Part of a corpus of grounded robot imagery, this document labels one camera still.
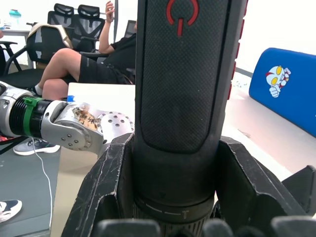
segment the blue cushion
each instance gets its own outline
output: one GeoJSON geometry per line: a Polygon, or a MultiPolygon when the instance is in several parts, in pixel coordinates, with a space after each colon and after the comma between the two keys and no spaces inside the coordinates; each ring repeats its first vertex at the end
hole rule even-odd
{"type": "Polygon", "coordinates": [[[269,48],[255,68],[249,95],[316,136],[316,56],[269,48]]]}

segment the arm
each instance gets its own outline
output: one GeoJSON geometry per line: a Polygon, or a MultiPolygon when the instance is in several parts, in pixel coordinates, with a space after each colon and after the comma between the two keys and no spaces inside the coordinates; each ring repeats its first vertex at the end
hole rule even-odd
{"type": "Polygon", "coordinates": [[[109,44],[109,31],[110,31],[111,23],[113,21],[113,13],[114,13],[113,3],[111,3],[111,1],[108,1],[105,8],[105,14],[107,16],[107,19],[100,35],[100,46],[99,46],[100,53],[110,54],[114,52],[114,48],[109,44]]]}

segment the red power icon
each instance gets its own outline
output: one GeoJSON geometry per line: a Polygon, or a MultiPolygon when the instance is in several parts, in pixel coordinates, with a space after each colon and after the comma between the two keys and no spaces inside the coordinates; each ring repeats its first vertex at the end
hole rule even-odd
{"type": "MultiPolygon", "coordinates": [[[[169,23],[171,25],[174,24],[174,19],[171,15],[171,9],[172,6],[174,4],[175,0],[170,0],[168,5],[167,5],[167,19],[169,21],[169,23]]],[[[188,26],[193,25],[193,23],[197,20],[198,18],[198,12],[199,12],[199,7],[198,7],[198,0],[191,0],[192,4],[193,4],[193,16],[191,17],[191,19],[188,21],[188,26]]],[[[179,18],[178,21],[178,36],[182,36],[182,32],[183,32],[183,18],[179,18]]]]}

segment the gray sneaker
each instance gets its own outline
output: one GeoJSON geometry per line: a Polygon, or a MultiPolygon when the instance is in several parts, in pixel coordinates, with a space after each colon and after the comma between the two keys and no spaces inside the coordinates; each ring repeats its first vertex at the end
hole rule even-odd
{"type": "MultiPolygon", "coordinates": [[[[41,139],[34,139],[35,143],[35,151],[37,153],[44,152],[44,153],[54,153],[57,152],[60,148],[58,145],[50,144],[46,141],[43,141],[41,139]]],[[[19,145],[16,145],[13,148],[14,153],[20,155],[20,156],[29,156],[34,154],[34,147],[33,147],[33,141],[26,141],[24,143],[21,143],[19,145]]]]}

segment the sneaker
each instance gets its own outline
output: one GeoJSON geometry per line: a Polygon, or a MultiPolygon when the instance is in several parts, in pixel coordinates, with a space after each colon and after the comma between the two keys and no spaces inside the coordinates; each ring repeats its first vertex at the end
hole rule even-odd
{"type": "Polygon", "coordinates": [[[30,88],[27,88],[26,90],[28,90],[29,92],[31,92],[33,96],[41,97],[41,95],[38,95],[38,93],[36,92],[35,86],[32,86],[32,87],[30,87],[30,88]]]}
{"type": "MultiPolygon", "coordinates": [[[[50,143],[48,143],[44,140],[41,140],[41,139],[35,138],[34,141],[35,141],[35,143],[34,143],[35,151],[37,153],[39,153],[39,152],[55,153],[60,148],[60,146],[58,146],[58,145],[50,144],[50,143]]],[[[16,153],[20,156],[32,155],[35,153],[34,147],[33,147],[33,141],[31,140],[31,141],[27,141],[27,142],[21,143],[19,145],[16,145],[13,148],[13,151],[14,151],[14,153],[16,153]]]]}
{"type": "Polygon", "coordinates": [[[21,208],[22,202],[19,200],[0,201],[0,223],[11,219],[21,208]]]}

